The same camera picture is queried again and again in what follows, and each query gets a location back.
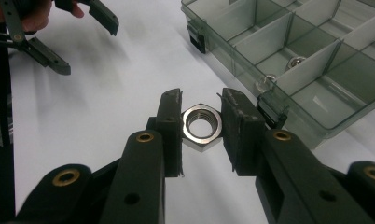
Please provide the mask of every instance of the hex nut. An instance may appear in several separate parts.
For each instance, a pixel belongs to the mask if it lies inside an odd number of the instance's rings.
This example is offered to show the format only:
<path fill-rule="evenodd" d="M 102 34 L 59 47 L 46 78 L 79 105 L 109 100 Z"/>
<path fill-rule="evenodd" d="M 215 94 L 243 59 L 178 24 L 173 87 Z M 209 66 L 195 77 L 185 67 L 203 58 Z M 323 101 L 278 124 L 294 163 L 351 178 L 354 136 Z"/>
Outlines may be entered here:
<path fill-rule="evenodd" d="M 190 124 L 193 121 L 203 119 L 210 123 L 212 131 L 209 135 L 200 137 L 190 131 Z M 208 150 L 210 147 L 220 142 L 222 133 L 222 119 L 220 113 L 208 105 L 194 105 L 182 113 L 183 143 L 200 152 Z"/>

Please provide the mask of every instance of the white table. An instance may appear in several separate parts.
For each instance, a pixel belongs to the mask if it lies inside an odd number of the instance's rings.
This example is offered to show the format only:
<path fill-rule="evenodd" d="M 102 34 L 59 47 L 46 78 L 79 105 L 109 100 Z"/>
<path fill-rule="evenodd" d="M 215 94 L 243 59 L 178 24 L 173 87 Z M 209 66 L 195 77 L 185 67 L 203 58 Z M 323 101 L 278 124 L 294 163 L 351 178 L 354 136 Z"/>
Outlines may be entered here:
<path fill-rule="evenodd" d="M 129 135 L 156 116 L 163 92 L 181 88 L 183 110 L 198 103 L 220 110 L 224 87 L 248 93 L 189 43 L 178 0 L 104 3 L 118 16 L 116 37 L 84 6 L 82 20 L 54 7 L 36 35 L 71 64 L 71 76 L 12 54 L 18 209 L 52 169 L 80 163 L 94 172 L 119 158 Z M 375 110 L 313 153 L 343 172 L 353 161 L 375 161 Z M 231 171 L 222 144 L 205 153 L 183 146 L 183 163 L 186 177 L 166 181 L 167 223 L 267 223 L 255 179 Z"/>

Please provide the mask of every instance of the plastic organizer box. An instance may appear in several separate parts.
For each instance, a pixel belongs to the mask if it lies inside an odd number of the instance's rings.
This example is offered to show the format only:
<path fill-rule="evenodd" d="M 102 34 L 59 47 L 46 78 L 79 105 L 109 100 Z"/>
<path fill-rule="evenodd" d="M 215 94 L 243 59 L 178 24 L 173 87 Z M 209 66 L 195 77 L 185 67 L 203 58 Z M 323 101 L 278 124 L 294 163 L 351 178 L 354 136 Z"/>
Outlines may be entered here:
<path fill-rule="evenodd" d="M 183 0 L 210 51 L 310 148 L 375 108 L 375 0 Z"/>

